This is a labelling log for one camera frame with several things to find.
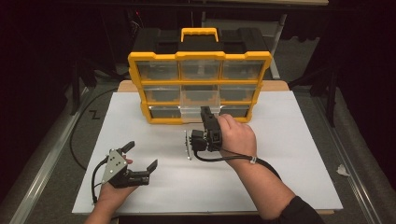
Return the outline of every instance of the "clear plastic drawer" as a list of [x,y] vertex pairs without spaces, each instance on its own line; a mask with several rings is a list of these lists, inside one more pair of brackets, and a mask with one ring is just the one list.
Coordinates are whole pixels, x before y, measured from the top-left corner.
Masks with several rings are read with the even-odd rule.
[[180,61],[180,73],[183,79],[219,79],[219,61],[186,60]]
[[179,119],[181,118],[178,106],[149,106],[153,119]]
[[180,100],[179,86],[144,86],[146,99],[152,102],[178,102]]
[[140,61],[136,62],[142,80],[177,80],[177,62]]
[[256,85],[220,85],[222,101],[251,101]]
[[202,122],[201,106],[209,106],[215,115],[220,112],[218,86],[182,86],[180,113],[183,122]]
[[257,79],[264,61],[224,61],[222,66],[223,79]]
[[222,105],[219,114],[229,114],[234,118],[245,118],[249,109],[249,105]]

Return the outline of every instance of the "organizer carrying handle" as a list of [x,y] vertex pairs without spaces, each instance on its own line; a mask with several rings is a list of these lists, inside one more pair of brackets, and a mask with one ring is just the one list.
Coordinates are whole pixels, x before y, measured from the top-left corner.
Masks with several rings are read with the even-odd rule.
[[216,28],[183,28],[181,29],[181,42],[183,42],[184,35],[214,35],[216,42],[219,42]]

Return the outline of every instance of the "wrist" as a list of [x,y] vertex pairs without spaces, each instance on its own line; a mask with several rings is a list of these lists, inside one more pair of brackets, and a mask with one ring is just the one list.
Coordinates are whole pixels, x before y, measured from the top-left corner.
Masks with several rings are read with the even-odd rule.
[[[234,155],[232,154],[221,154],[222,157],[232,157]],[[246,159],[234,159],[234,160],[227,160],[227,163],[236,171],[237,169],[241,169],[244,167],[249,167],[249,165],[252,165],[250,160]]]
[[113,216],[113,211],[108,211],[100,204],[97,204],[88,216],[85,224],[108,224]]
[[235,160],[235,161],[232,161],[232,163],[230,163],[230,166],[233,167],[233,169],[237,173],[241,173],[241,172],[244,172],[246,170],[250,170],[254,166],[257,166],[257,165],[259,165],[259,164],[257,164],[257,163],[252,164],[248,160]]

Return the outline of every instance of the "black curtain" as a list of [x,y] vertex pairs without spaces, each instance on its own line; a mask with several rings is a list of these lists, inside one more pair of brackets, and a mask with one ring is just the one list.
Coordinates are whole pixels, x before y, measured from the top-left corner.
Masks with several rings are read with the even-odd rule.
[[363,9],[338,86],[361,135],[396,189],[396,21],[392,1]]
[[52,16],[26,1],[0,4],[0,202],[66,104],[70,60]]

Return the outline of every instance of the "black cable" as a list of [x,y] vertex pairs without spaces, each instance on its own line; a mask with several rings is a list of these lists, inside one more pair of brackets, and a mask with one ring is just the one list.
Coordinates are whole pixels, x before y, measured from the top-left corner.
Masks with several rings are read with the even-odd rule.
[[99,168],[100,168],[102,165],[104,165],[104,164],[107,163],[107,159],[108,159],[108,156],[106,156],[104,160],[100,161],[99,164],[95,167],[95,169],[93,170],[93,173],[92,173],[91,191],[92,191],[92,201],[93,201],[93,204],[96,204],[96,203],[98,202],[98,198],[97,198],[96,195],[95,195],[95,187],[101,184],[101,183],[100,183],[100,184],[95,185],[95,176],[96,176],[96,172],[99,170]]
[[[231,151],[226,150],[226,149],[224,149],[222,147],[216,147],[216,148],[218,150],[224,150],[224,151],[227,151],[227,152],[231,152]],[[277,178],[279,178],[281,180],[280,175],[277,173],[277,171],[274,169],[274,167],[272,165],[270,165],[270,163],[268,163],[268,162],[266,162],[266,161],[264,161],[264,160],[262,160],[260,158],[257,158],[257,157],[247,156],[247,155],[239,154],[239,153],[236,153],[236,152],[231,152],[231,153],[236,154],[237,156],[222,157],[222,158],[215,158],[215,159],[206,159],[206,158],[202,158],[202,157],[198,156],[198,151],[194,150],[194,156],[200,161],[212,162],[212,161],[230,161],[230,160],[238,160],[238,159],[239,160],[254,161],[254,163],[258,163],[258,164],[266,167],[274,175],[276,175]]]
[[77,126],[78,126],[79,121],[80,121],[81,118],[82,118],[82,115],[85,113],[85,111],[87,110],[87,108],[88,108],[96,99],[98,99],[99,97],[105,95],[106,93],[109,93],[109,92],[112,92],[112,91],[116,91],[116,90],[117,90],[117,88],[114,88],[114,89],[111,89],[111,90],[109,90],[109,91],[102,92],[102,93],[100,93],[99,95],[97,95],[96,97],[94,97],[94,98],[87,104],[87,106],[85,106],[85,108],[82,110],[81,114],[79,115],[79,117],[78,117],[78,119],[77,119],[77,121],[76,121],[76,124],[74,125],[74,127],[73,127],[73,129],[72,129],[72,132],[70,133],[70,139],[69,139],[69,148],[70,148],[70,152],[71,152],[71,154],[72,154],[72,156],[73,156],[73,159],[74,159],[75,162],[78,164],[78,166],[81,167],[81,168],[82,168],[83,170],[85,170],[85,171],[87,170],[87,167],[83,166],[83,165],[81,164],[81,162],[79,162],[79,160],[78,160],[76,154],[74,153],[73,144],[72,144],[72,143],[73,143],[73,136],[74,136],[74,133],[75,133],[75,131],[76,131],[76,128],[77,128]]

